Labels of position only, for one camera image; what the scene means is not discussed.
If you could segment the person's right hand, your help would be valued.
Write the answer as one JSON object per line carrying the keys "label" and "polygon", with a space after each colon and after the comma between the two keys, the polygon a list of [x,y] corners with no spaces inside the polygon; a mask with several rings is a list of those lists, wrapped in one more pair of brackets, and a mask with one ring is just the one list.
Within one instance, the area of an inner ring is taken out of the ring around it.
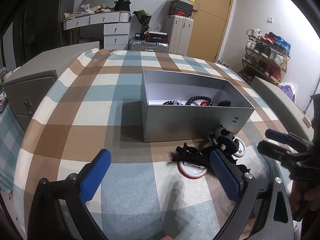
{"label": "person's right hand", "polygon": [[291,212],[295,213],[299,210],[299,202],[304,199],[311,203],[310,210],[316,211],[319,209],[319,185],[308,191],[303,191],[296,181],[292,182],[291,194],[289,198]]}

